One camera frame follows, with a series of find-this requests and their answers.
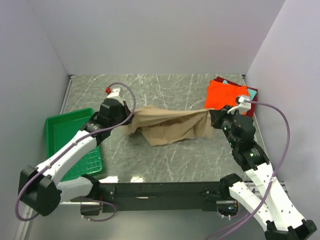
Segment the beige t shirt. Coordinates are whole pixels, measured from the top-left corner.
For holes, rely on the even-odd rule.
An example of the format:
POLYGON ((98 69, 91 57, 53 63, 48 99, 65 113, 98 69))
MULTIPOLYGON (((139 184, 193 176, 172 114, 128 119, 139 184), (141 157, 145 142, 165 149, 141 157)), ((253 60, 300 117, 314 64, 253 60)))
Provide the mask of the beige t shirt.
POLYGON ((124 136, 141 133, 151 146, 213 136, 208 109, 167 110, 151 105, 137 108, 132 122, 120 130, 124 136))

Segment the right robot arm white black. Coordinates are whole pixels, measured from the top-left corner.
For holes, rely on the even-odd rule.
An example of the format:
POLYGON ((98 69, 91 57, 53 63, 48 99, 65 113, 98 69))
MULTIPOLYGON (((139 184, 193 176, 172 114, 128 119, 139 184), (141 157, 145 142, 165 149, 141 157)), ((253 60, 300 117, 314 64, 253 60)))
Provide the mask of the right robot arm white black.
POLYGON ((267 240, 307 240, 317 226, 307 220, 293 205, 274 175, 267 154, 255 141, 253 119, 226 106, 210 110, 211 125, 221 129, 232 149, 232 156, 251 179, 261 198, 250 190, 235 173, 221 178, 219 193, 226 200, 238 201, 250 218, 260 224, 267 240))

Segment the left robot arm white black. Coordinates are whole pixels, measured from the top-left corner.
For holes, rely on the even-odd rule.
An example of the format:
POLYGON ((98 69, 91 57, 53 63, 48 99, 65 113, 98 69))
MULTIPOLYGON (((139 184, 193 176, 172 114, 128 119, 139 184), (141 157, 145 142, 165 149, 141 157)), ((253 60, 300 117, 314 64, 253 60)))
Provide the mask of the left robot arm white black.
POLYGON ((20 172, 18 201, 37 214, 48 216, 61 202, 77 197, 88 201, 99 198, 100 182, 94 177, 83 174, 68 181, 62 178, 84 155, 108 138, 114 128, 129 124, 132 118, 133 112, 122 97, 106 98, 100 110, 64 147, 38 166, 28 165, 20 172))

